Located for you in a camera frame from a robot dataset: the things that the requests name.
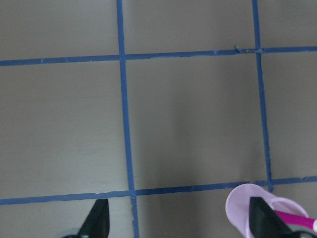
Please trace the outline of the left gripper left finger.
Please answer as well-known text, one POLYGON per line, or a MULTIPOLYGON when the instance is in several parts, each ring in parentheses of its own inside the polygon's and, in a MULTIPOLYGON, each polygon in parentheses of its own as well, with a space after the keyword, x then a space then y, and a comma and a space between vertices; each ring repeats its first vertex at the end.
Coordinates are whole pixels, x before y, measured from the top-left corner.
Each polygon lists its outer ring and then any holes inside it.
POLYGON ((108 199, 95 201, 86 220, 82 224, 78 238, 107 238, 110 230, 108 199))

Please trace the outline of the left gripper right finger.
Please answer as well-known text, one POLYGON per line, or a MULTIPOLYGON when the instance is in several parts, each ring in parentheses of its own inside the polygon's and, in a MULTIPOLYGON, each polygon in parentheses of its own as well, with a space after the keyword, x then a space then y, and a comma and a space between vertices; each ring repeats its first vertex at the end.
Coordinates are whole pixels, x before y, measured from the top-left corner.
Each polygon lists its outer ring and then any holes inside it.
POLYGON ((295 238, 295 233, 261 197, 251 197, 249 229, 255 238, 295 238))

